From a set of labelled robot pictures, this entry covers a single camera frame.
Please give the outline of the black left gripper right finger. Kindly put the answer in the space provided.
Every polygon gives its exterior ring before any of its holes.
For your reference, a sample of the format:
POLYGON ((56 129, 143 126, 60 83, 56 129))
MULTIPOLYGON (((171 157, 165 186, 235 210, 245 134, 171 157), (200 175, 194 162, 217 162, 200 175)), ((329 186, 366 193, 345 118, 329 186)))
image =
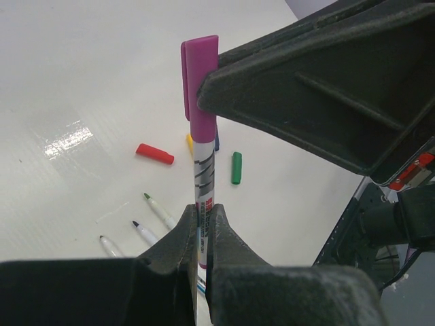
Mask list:
POLYGON ((211 213, 206 298, 213 325, 387 325, 375 285, 349 266, 274 267, 211 213))

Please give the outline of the yellow pen cap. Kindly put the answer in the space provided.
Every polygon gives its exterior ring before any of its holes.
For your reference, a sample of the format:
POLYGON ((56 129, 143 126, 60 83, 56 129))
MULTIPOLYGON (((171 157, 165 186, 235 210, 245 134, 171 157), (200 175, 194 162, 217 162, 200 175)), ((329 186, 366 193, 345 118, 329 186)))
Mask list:
POLYGON ((193 140, 190 134, 186 135, 186 142, 188 144, 188 148, 190 150, 190 153, 193 153, 193 140))

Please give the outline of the red pen cap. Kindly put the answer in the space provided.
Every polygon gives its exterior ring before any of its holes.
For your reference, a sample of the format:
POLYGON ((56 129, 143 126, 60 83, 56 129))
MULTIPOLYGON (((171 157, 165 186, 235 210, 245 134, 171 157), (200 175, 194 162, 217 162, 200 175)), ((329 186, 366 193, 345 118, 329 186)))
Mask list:
POLYGON ((167 165, 172 165, 175 160, 174 156, 172 156, 171 154, 161 149, 147 145, 145 143, 139 144, 135 153, 139 156, 143 156, 167 165))

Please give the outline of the purple whiteboard marker pen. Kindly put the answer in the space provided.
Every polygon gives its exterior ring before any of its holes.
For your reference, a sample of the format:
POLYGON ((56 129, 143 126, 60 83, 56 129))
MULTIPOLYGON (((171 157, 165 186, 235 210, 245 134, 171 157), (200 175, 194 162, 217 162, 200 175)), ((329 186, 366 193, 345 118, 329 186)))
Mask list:
POLYGON ((194 150, 194 195, 198 217, 198 263, 207 268, 207 247, 214 206, 215 189, 215 141, 193 142, 194 150))

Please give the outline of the yellow whiteboard marker pen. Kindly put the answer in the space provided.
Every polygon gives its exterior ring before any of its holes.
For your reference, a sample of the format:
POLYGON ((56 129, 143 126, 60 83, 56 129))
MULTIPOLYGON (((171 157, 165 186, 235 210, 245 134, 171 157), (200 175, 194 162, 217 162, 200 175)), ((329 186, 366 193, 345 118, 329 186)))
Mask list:
POLYGON ((99 236, 99 242, 103 248, 103 250, 108 254, 110 257, 115 258, 121 258, 124 257, 124 254, 121 252, 121 250, 116 246, 114 242, 112 242, 110 239, 105 237, 104 235, 99 236))

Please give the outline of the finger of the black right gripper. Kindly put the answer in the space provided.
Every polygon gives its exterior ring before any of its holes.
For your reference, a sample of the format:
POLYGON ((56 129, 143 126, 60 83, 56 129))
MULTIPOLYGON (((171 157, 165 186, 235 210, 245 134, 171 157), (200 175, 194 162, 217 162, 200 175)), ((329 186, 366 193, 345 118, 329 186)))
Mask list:
POLYGON ((197 96, 384 185, 434 148, 434 2, 336 1, 220 54, 197 96))

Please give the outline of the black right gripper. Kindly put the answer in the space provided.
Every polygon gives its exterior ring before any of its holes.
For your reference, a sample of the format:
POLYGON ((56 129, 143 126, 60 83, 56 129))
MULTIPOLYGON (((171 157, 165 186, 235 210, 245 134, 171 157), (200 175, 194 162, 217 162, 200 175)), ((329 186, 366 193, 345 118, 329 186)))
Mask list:
POLYGON ((388 183, 357 193, 357 230, 370 247, 408 244, 434 250, 434 137, 414 153, 388 183))

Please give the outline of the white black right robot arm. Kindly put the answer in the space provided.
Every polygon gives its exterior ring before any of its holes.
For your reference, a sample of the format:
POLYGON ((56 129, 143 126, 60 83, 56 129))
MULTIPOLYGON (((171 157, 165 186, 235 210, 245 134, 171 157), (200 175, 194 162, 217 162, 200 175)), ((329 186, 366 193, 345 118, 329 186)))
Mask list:
POLYGON ((434 2, 336 1, 219 57, 197 93, 210 113, 265 131, 363 182, 315 263, 383 290, 406 268, 378 252, 434 249, 434 2))

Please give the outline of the purple pen cap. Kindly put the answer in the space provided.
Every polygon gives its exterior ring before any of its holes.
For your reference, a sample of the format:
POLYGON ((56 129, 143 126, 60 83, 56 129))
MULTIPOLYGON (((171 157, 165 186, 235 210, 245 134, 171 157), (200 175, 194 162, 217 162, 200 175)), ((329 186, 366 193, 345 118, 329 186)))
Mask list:
POLYGON ((219 37, 210 35, 184 41, 181 44, 181 73, 185 117, 190 134, 197 143, 215 139, 216 115, 198 106, 198 91, 208 73, 218 68, 219 37))

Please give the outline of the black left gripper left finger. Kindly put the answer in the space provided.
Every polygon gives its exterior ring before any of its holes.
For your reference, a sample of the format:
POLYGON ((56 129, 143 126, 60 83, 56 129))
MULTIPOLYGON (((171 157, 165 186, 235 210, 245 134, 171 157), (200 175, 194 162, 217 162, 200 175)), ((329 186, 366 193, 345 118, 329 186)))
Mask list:
POLYGON ((2 325, 194 325, 196 208, 134 258, 1 264, 2 325))

